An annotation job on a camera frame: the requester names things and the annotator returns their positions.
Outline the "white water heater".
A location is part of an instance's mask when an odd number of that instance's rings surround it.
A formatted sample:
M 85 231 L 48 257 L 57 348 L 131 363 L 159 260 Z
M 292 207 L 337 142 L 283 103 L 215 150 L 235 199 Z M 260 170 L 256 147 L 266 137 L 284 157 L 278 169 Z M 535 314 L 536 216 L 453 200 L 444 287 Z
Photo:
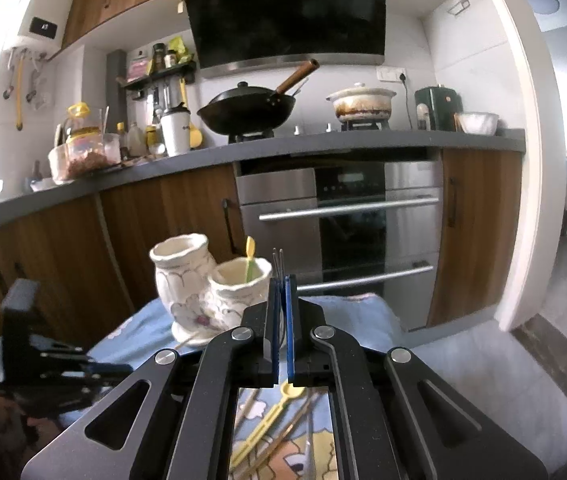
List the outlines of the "white water heater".
M 18 0 L 12 47 L 46 58 L 61 50 L 73 0 Z

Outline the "yellow tulip plastic pick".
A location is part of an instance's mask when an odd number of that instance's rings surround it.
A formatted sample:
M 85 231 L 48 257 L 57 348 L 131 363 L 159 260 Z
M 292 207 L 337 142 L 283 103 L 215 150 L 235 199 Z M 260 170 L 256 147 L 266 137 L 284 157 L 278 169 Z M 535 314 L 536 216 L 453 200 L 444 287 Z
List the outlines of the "yellow tulip plastic pick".
M 287 404 L 303 396 L 305 391 L 305 387 L 295 387 L 289 384 L 289 382 L 284 382 L 280 386 L 280 400 L 269 409 L 262 421 L 252 430 L 251 434 L 244 440 L 239 448 L 232 453 L 229 467 L 230 472 L 235 471 L 248 457 L 248 454 L 256 448 L 260 439 L 262 439 L 266 432 L 277 422 L 277 419 L 281 416 Z

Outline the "yellow pick in holder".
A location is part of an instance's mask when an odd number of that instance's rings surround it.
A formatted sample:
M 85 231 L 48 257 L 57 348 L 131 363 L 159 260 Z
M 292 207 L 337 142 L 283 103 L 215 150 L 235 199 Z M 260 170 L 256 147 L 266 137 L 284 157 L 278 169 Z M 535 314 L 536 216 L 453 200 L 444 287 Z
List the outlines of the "yellow pick in holder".
M 246 238 L 246 244 L 245 244 L 245 252 L 246 252 L 245 281 L 247 283 L 250 283 L 253 280 L 255 249 L 256 249 L 256 243 L 254 238 L 248 236 Z

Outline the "yellow cap oil bottle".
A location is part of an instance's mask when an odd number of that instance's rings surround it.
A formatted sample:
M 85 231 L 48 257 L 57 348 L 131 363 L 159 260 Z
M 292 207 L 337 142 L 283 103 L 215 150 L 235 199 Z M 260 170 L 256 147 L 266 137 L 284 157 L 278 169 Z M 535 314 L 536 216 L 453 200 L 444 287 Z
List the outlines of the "yellow cap oil bottle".
M 100 134 L 102 125 L 99 116 L 90 108 L 86 102 L 78 102 L 67 109 L 67 115 L 63 126 L 66 140 Z

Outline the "silver fork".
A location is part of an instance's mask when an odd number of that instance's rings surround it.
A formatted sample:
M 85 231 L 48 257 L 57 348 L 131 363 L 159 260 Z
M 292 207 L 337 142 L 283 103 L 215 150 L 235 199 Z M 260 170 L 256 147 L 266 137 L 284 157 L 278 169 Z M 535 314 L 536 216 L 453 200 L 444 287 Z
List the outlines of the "silver fork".
M 285 262 L 283 261 L 283 249 L 275 247 L 272 250 L 271 257 L 274 276 L 278 281 L 282 282 L 285 279 Z

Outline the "dark green kitchen appliance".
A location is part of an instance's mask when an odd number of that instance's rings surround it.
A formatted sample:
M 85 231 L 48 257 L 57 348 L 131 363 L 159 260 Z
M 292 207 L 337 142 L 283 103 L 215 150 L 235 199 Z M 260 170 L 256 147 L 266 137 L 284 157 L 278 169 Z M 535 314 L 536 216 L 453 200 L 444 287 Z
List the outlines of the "dark green kitchen appliance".
M 425 131 L 455 131 L 455 115 L 461 112 L 459 94 L 443 86 L 415 92 L 417 128 Z

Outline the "gold fork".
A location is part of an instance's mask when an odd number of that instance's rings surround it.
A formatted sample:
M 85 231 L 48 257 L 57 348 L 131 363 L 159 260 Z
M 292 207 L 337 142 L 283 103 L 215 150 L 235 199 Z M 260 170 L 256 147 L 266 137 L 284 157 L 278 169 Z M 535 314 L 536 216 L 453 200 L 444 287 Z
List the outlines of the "gold fork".
M 262 465 L 264 465 L 267 462 L 269 456 L 272 453 L 277 451 L 277 448 L 279 448 L 279 446 L 285 440 L 285 438 L 288 437 L 289 434 L 291 434 L 291 432 L 297 426 L 297 424 L 301 421 L 301 419 L 306 414 L 308 414 L 310 411 L 312 411 L 312 407 L 314 406 L 316 401 L 319 399 L 319 397 L 320 397 L 319 393 L 313 393 L 309 396 L 309 398 L 304 402 L 304 404 L 294 414 L 291 422 L 289 422 L 289 425 L 286 426 L 285 429 L 282 429 L 279 432 L 279 434 L 277 434 L 277 437 L 275 437 L 274 440 L 272 440 L 268 444 L 267 448 L 264 448 L 262 450 L 262 452 L 260 452 L 256 456 L 254 463 L 252 465 L 248 466 L 248 469 L 246 471 L 244 471 L 243 474 L 241 474 L 241 476 L 239 477 L 240 480 L 250 479 L 252 477 L 252 474 L 255 474 L 256 471 L 258 471 L 259 468 L 262 467 Z

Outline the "wooden chopstick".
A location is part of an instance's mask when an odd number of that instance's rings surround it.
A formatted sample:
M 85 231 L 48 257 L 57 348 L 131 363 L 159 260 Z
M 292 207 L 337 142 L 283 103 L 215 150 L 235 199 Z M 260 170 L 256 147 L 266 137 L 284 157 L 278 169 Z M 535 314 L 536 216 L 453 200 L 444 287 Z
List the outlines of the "wooden chopstick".
M 188 336 L 183 341 L 178 342 L 178 344 L 176 344 L 174 349 L 180 350 L 181 348 L 184 348 L 184 347 L 196 348 L 198 346 L 201 346 L 200 339 L 201 339 L 201 333 L 200 332 L 194 333 L 191 336 Z
M 239 427 L 242 420 L 244 419 L 246 413 L 251 410 L 252 404 L 254 403 L 256 396 L 258 395 L 258 389 L 252 389 L 248 394 L 245 402 L 239 405 L 238 411 L 236 412 L 236 419 L 234 420 L 234 426 Z

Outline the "white travel tumbler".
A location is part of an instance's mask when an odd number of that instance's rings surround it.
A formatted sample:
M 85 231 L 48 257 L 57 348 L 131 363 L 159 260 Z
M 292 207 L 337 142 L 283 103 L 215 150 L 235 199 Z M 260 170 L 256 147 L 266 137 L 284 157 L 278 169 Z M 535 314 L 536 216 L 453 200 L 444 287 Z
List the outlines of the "white travel tumbler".
M 184 103 L 164 110 L 161 118 L 164 145 L 169 157 L 190 151 L 190 110 Z

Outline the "black range hood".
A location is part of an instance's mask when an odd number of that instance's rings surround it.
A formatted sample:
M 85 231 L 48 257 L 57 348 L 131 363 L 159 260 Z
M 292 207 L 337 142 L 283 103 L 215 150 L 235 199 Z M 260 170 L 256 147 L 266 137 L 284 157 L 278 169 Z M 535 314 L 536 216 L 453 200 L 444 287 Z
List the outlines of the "black range hood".
M 315 58 L 379 64 L 387 0 L 184 0 L 203 72 L 210 75 Z

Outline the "stainless steel built-in oven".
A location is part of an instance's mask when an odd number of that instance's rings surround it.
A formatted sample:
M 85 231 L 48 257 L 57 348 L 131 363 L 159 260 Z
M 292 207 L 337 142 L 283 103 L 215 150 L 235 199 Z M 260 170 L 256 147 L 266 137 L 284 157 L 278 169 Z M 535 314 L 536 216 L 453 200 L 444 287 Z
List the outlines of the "stainless steel built-in oven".
M 438 157 L 268 157 L 234 170 L 245 234 L 307 295 L 384 299 L 403 330 L 427 326 L 441 249 Z

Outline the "white stained casserole pot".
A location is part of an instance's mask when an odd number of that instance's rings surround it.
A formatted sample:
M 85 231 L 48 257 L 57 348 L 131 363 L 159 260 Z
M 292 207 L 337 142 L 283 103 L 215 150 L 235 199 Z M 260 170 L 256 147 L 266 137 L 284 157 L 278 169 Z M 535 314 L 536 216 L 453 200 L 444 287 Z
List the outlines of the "white stained casserole pot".
M 356 82 L 351 88 L 333 92 L 326 97 L 332 104 L 335 117 L 346 122 L 383 122 L 392 116 L 392 100 L 396 92 L 367 87 Z

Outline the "black wall spice shelf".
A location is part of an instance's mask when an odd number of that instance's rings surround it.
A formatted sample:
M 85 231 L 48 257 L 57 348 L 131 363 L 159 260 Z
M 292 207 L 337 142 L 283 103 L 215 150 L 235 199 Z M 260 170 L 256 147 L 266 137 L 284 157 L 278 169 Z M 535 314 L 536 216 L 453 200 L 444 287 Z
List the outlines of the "black wall spice shelf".
M 155 84 L 157 81 L 172 77 L 184 78 L 186 84 L 193 84 L 194 74 L 197 68 L 198 65 L 196 65 L 194 61 L 190 61 L 188 63 L 165 68 L 165 70 L 158 70 L 157 72 L 133 80 L 117 77 L 116 81 L 120 85 L 120 88 L 126 91 L 140 91 L 141 89 L 152 86 L 152 84 Z

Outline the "white ceramic double utensil holder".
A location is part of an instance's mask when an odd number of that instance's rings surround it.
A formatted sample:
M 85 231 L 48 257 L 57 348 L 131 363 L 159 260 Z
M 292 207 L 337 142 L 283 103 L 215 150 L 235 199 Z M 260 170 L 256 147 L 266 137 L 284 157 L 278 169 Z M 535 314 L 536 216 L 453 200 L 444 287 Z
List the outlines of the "white ceramic double utensil holder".
M 255 258 L 253 280 L 247 283 L 246 258 L 216 262 L 204 234 L 168 238 L 152 247 L 149 256 L 158 296 L 172 315 L 172 336 L 177 344 L 200 332 L 204 346 L 239 326 L 245 309 L 268 297 L 272 275 L 268 260 Z

